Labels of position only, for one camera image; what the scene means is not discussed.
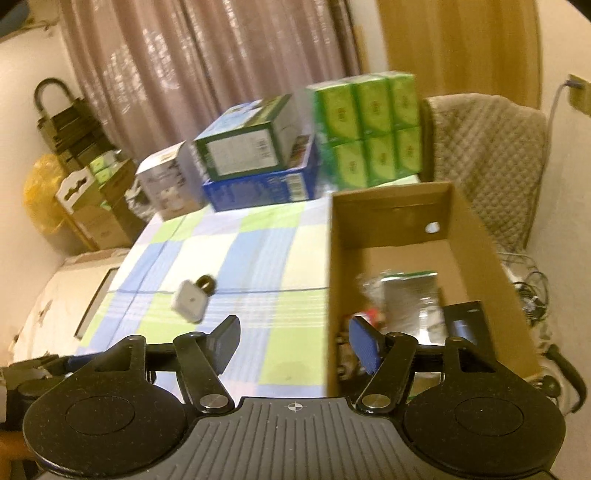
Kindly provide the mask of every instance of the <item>curtain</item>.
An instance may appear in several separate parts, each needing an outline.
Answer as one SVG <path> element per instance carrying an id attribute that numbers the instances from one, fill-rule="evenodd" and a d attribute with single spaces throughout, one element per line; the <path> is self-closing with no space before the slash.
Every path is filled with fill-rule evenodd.
<path id="1" fill-rule="evenodd" d="M 357 73 L 329 1 L 60 0 L 60 15 L 86 98 L 142 160 L 232 105 Z"/>

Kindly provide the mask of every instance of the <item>metal screw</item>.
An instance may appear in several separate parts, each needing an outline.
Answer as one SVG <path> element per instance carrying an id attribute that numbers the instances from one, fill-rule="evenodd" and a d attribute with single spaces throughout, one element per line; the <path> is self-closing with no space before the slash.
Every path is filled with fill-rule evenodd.
<path id="1" fill-rule="evenodd" d="M 367 408 L 384 408 L 390 405 L 390 399 L 386 395 L 380 393 L 373 393 L 366 395 L 361 400 L 361 403 Z"/>
<path id="2" fill-rule="evenodd" d="M 228 404 L 228 401 L 228 398 L 224 395 L 212 393 L 209 395 L 205 395 L 204 397 L 201 397 L 199 403 L 203 405 L 205 408 L 216 409 L 225 407 Z"/>

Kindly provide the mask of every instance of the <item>power outlet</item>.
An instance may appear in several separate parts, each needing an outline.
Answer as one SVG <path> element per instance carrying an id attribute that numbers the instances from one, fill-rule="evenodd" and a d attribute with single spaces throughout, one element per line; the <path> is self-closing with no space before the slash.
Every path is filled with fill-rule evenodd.
<path id="1" fill-rule="evenodd" d="M 569 80 L 574 80 L 583 85 L 583 88 L 569 88 L 569 103 L 575 110 L 591 116 L 591 84 L 572 73 L 569 74 Z"/>

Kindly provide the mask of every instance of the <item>bag handle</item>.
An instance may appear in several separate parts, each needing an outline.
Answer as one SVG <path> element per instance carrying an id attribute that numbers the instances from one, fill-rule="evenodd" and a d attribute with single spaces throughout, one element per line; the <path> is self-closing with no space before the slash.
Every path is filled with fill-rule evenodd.
<path id="1" fill-rule="evenodd" d="M 64 94 L 68 97 L 68 100 L 70 101 L 70 103 L 74 103 L 74 101 L 76 101 L 76 98 L 74 97 L 74 95 L 72 95 L 72 92 L 70 91 L 68 86 L 63 82 L 63 80 L 60 80 L 60 79 L 57 79 L 54 77 L 50 77 L 50 78 L 46 78 L 45 80 L 42 80 L 41 82 L 39 82 L 39 85 L 37 85 L 37 88 L 35 88 L 35 94 L 33 94 L 33 99 L 35 101 L 35 107 L 37 108 L 37 110 L 39 111 L 41 116 L 44 117 L 45 119 L 49 119 L 50 117 L 49 117 L 49 114 L 47 113 L 47 110 L 45 110 L 43 103 L 41 103 L 41 95 L 43 94 L 43 91 L 45 90 L 47 85 L 57 85 L 60 89 L 62 89 Z"/>

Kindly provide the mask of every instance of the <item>blue gripper pad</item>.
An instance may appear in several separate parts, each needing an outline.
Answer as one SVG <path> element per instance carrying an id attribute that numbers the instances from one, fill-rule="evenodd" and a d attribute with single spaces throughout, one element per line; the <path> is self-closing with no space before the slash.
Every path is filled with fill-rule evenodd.
<path id="1" fill-rule="evenodd" d="M 385 338 L 361 317 L 349 321 L 349 343 L 367 373 L 373 375 L 382 364 Z"/>

